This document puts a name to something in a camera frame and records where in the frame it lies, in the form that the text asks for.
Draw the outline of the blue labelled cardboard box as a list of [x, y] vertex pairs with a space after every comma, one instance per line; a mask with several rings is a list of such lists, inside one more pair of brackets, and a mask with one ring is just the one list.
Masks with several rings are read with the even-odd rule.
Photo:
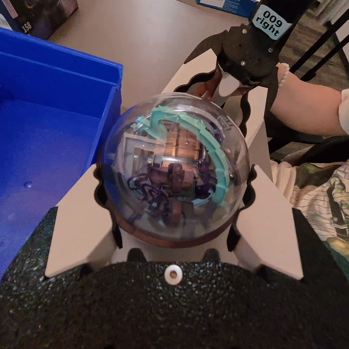
[[259, 0], [196, 0], [198, 5], [249, 18], [259, 6]]

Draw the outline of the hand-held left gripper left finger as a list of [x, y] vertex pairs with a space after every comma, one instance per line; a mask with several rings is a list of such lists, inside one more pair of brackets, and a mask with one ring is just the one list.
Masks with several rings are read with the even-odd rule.
[[83, 264], [98, 270], [119, 262], [110, 212], [95, 199], [96, 169], [96, 164], [91, 165], [57, 204], [46, 277]]

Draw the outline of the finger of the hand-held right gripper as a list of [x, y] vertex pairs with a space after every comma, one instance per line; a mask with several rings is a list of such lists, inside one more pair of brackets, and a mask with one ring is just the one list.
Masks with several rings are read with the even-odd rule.
[[256, 87], [247, 94], [251, 113], [246, 122], [247, 134], [245, 141], [250, 164], [258, 165], [266, 176], [273, 180], [264, 122], [267, 92], [267, 88]]
[[184, 63], [162, 93], [187, 93], [193, 85], [210, 80], [216, 71], [216, 54], [207, 50], [191, 61]]

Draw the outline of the clear plastic maze ball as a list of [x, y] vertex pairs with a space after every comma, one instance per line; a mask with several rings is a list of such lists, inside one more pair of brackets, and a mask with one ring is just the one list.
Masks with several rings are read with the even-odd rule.
[[221, 235], [247, 188], [245, 137], [216, 104], [164, 93], [125, 112], [103, 148], [106, 207], [120, 230], [189, 248]]

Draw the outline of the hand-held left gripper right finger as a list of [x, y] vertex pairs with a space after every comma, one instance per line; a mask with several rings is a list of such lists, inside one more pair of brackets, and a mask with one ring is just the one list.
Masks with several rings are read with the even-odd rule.
[[254, 201], [237, 218], [240, 238], [233, 252], [238, 266], [257, 272], [269, 267], [295, 280], [303, 278], [290, 203], [258, 166], [251, 168]]

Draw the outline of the person's right forearm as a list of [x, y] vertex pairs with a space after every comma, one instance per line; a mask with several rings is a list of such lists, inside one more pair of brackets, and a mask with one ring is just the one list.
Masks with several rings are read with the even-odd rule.
[[301, 81], [286, 63], [278, 63], [278, 92], [271, 107], [284, 125], [300, 133], [324, 137], [347, 135], [338, 115], [342, 93]]

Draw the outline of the blue plastic bin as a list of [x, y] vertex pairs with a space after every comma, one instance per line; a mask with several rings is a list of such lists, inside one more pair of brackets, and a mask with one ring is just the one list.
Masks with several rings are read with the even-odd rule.
[[95, 163], [120, 117], [123, 65], [0, 30], [0, 275]]

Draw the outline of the dark blue maze ball box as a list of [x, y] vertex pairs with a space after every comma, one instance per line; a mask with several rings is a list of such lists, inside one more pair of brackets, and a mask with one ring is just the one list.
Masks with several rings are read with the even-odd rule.
[[76, 0], [1, 0], [1, 28], [48, 39], [78, 9]]

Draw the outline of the person's right hand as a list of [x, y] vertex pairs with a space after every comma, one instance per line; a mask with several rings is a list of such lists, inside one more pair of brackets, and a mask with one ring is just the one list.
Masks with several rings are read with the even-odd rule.
[[217, 69], [214, 76], [210, 80], [203, 82], [201, 85], [195, 88], [193, 95], [207, 101], [211, 101], [217, 87], [220, 84], [221, 79], [222, 73], [220, 69]]

